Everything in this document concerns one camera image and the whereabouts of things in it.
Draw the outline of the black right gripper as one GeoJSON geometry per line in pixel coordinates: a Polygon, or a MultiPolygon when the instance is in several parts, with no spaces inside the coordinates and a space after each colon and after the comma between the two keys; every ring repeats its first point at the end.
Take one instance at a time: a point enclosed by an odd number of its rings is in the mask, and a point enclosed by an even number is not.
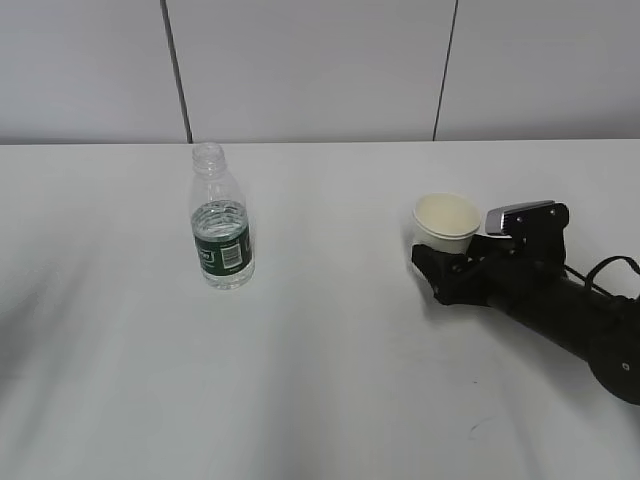
{"type": "Polygon", "coordinates": [[[548,278],[563,275],[564,234],[522,238],[475,235],[463,254],[414,244],[411,262],[444,305],[487,306],[494,296],[516,298],[548,278]]]}

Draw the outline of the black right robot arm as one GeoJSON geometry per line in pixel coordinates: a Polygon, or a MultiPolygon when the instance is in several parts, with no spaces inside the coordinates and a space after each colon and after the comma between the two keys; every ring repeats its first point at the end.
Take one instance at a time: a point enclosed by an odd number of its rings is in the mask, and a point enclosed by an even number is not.
{"type": "Polygon", "coordinates": [[[502,312],[585,361],[609,393],[638,404],[639,302],[595,288],[609,259],[575,282],[558,259],[530,254],[511,239],[477,235],[463,254],[417,244],[411,262],[438,303],[502,312]]]}

